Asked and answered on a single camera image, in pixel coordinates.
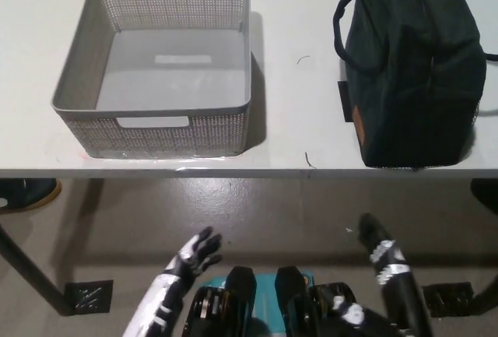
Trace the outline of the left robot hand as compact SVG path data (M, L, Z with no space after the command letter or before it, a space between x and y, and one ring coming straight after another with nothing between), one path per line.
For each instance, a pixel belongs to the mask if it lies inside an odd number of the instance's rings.
M195 279L208 267L219 263L222 239L220 233L213 233L211 226L194 235L177 253L178 275L182 279Z

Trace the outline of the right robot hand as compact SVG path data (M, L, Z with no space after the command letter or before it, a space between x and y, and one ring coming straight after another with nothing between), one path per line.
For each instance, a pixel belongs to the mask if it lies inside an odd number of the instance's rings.
M393 276L410 272L411 269L396 240L380 221L370 213L359 218L359 242L366 248L377 280L385 285Z

